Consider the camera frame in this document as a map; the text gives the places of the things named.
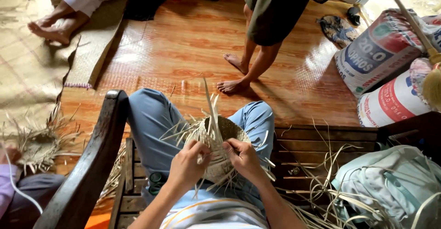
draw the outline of woven mat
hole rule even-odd
[[[81,40],[64,86],[92,88],[123,18],[127,0],[105,1],[81,29]]]
[[[46,125],[69,71],[69,46],[49,44],[30,33],[26,24],[53,10],[50,0],[0,0],[0,122],[6,114],[20,127]],[[17,130],[6,124],[5,134]]]

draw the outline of lavender shirt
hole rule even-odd
[[[15,180],[17,173],[17,166],[11,165],[12,179]],[[9,204],[14,196],[14,188],[11,185],[11,178],[9,177],[9,165],[0,165],[0,218],[8,209]]]

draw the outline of glossy wooden floor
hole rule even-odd
[[[81,104],[75,118],[80,130],[85,131],[83,137],[87,137],[108,90],[122,89],[131,94],[148,87],[162,91],[182,114],[201,116],[200,108],[208,108],[202,77],[207,78],[210,92],[217,94],[217,82],[242,76],[222,55],[242,54],[243,6],[244,0],[168,0],[153,21],[123,21],[96,89],[64,88],[64,114],[72,114]],[[220,95],[220,113],[229,116],[248,102],[263,100],[273,108],[277,126],[312,124],[312,118],[316,124],[326,121],[358,126],[357,100],[333,60],[337,47],[316,23],[325,15],[344,17],[348,7],[341,2],[320,5],[311,1],[274,64],[251,84],[251,89],[238,95]],[[76,150],[82,150],[82,143]],[[75,159],[67,160],[67,165],[64,159],[57,161],[59,173],[66,174],[75,165]]]

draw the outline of woven basket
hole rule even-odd
[[[210,118],[207,117],[198,122],[196,129],[187,136],[186,143],[190,140],[197,140],[206,144],[210,148],[213,154],[213,159],[202,178],[217,184],[225,180],[225,177],[231,173],[233,165],[226,152],[223,150],[223,147],[216,141],[215,134],[212,133],[211,137],[209,136],[207,132],[209,120]],[[231,120],[218,116],[218,126],[220,134],[224,140],[235,138],[239,141],[251,143],[246,132]]]

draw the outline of backpack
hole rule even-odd
[[[386,215],[381,218],[349,203],[358,215],[350,221],[352,226],[353,222],[365,222],[372,228],[441,228],[441,199],[437,194],[441,192],[441,167],[417,147],[402,145],[367,153],[340,167],[331,183],[346,197]],[[354,216],[341,198],[335,200],[334,207],[343,220]]]

